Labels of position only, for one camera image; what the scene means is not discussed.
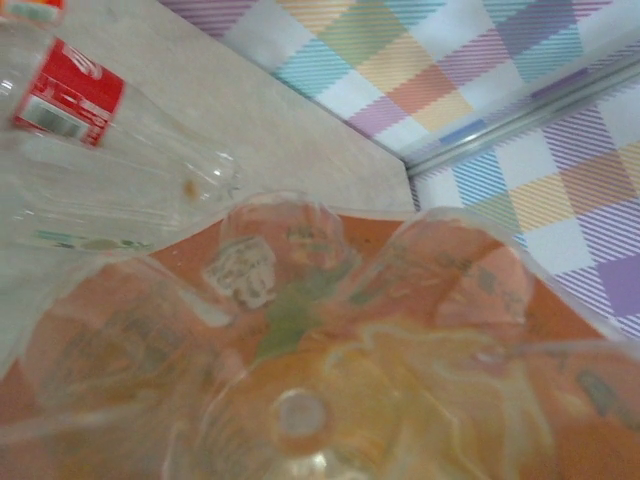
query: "barcode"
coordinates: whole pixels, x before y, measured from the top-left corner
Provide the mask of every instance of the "barcode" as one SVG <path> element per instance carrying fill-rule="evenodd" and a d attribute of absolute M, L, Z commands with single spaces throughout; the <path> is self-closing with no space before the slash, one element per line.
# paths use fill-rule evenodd
<path fill-rule="evenodd" d="M 38 97 L 31 97 L 20 118 L 47 132 L 63 137 L 82 138 L 89 125 Z"/>

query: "plaid fabric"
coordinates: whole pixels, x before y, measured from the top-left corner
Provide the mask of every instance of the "plaid fabric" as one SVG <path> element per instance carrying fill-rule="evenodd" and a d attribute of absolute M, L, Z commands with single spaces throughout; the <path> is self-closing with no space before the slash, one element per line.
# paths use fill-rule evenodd
<path fill-rule="evenodd" d="M 413 180 L 421 207 L 466 207 L 640 338 L 640 83 Z"/>
<path fill-rule="evenodd" d="M 629 0 L 161 2 L 407 163 L 588 74 L 640 15 Z"/>

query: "clear plastic bottle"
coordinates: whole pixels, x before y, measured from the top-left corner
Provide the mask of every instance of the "clear plastic bottle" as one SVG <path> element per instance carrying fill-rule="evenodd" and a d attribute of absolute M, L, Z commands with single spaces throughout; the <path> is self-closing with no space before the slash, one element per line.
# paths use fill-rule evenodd
<path fill-rule="evenodd" d="M 60 43 L 53 34 L 33 25 L 22 22 L 0 23 L 1 130 L 15 127 L 16 113 L 24 105 L 26 95 L 35 83 L 34 79 L 39 75 L 38 78 L 42 78 L 43 64 L 48 61 L 56 42 Z M 75 56 L 73 61 L 79 65 L 80 70 L 88 69 L 89 72 L 97 71 L 100 75 L 108 74 L 118 78 L 75 48 L 68 48 Z M 56 109 L 50 108 L 45 112 L 49 115 L 49 120 L 53 110 Z M 60 113 L 60 109 L 56 111 L 61 117 L 65 117 L 66 112 Z M 37 121 L 35 123 L 43 130 L 80 138 L 76 135 L 77 128 L 62 128 L 60 121 L 56 123 L 56 128 L 49 128 L 54 125 L 51 121 L 46 122 L 48 127 L 45 128 L 42 128 L 45 122 L 42 125 Z M 173 179 L 174 182 L 182 186 L 183 193 L 191 200 L 192 206 L 201 211 L 217 210 L 220 201 L 228 199 L 229 193 L 238 185 L 240 167 L 226 146 L 190 130 L 129 84 L 124 85 L 117 108 L 108 119 L 96 145 L 122 154 L 123 159 L 127 155 L 163 155 L 174 159 L 181 167 L 174 170 L 179 175 Z"/>
<path fill-rule="evenodd" d="M 144 252 L 207 213 L 185 195 L 175 158 L 111 152 L 76 140 L 0 132 L 0 241 Z"/>

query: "crumpled plastic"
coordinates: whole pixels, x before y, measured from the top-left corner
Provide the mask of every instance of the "crumpled plastic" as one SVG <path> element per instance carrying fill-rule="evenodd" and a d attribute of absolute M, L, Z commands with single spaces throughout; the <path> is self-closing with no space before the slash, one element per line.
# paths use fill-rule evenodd
<path fill-rule="evenodd" d="M 254 197 L 71 272 L 0 383 L 0 478 L 631 478 L 638 345 L 493 226 Z"/>

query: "plastic bottle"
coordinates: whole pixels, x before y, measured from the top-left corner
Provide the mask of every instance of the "plastic bottle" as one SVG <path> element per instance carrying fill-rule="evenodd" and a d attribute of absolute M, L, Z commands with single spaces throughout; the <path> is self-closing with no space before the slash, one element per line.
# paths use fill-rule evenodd
<path fill-rule="evenodd" d="M 84 251 L 144 252 L 207 213 L 162 154 L 122 155 L 76 140 L 0 132 L 0 241 Z"/>
<path fill-rule="evenodd" d="M 1 130 L 15 126 L 73 137 L 127 155 L 166 156 L 173 179 L 204 212 L 237 188 L 239 166 L 211 142 L 161 110 L 137 88 L 50 32 L 0 23 Z"/>

